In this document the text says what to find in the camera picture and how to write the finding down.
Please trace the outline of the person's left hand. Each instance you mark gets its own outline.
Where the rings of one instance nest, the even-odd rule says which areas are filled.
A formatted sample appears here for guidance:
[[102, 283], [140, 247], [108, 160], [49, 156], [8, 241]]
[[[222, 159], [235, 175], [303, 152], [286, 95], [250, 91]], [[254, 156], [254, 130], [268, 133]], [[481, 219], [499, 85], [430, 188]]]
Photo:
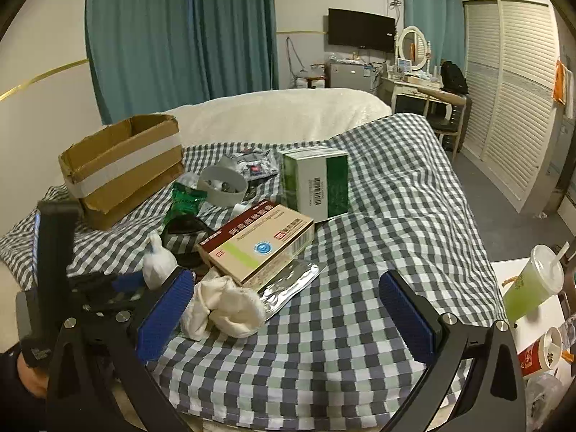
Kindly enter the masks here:
[[40, 399], [47, 397], [49, 383], [48, 373], [40, 368], [29, 367], [22, 354], [19, 354], [17, 360], [17, 371], [23, 387], [26, 388], [30, 394]]

